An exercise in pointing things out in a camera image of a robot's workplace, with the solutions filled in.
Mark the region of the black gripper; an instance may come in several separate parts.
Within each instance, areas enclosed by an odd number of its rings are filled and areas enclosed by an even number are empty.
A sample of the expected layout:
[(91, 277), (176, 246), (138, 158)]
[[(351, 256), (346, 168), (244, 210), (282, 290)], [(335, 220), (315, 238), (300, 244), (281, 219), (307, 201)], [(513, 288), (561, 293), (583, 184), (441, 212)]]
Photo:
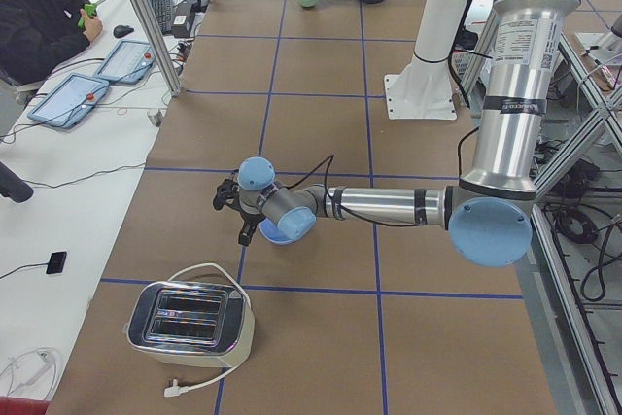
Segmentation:
[(238, 243), (240, 245), (250, 245), (257, 226), (265, 219), (265, 216), (255, 206), (253, 201), (247, 201), (244, 198), (244, 191), (234, 180), (233, 175), (224, 178), (216, 187), (212, 204), (217, 211), (228, 207), (240, 214), (243, 225), (238, 234)]

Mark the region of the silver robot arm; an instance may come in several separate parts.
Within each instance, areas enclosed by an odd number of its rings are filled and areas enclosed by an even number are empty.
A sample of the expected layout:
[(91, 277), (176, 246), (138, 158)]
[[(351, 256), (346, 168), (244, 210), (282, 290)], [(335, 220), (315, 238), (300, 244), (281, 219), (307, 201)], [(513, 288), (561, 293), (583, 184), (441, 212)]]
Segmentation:
[(251, 242), (260, 224), (268, 225), (271, 241), (292, 243), (320, 218), (357, 219), (390, 227), (439, 225), (471, 262), (514, 263), (531, 246), (536, 139), (563, 23), (580, 2), (494, 0), (499, 26), (475, 154), (456, 185), (440, 190), (285, 186), (267, 159), (254, 156), (217, 187), (214, 207), (240, 214), (242, 245)]

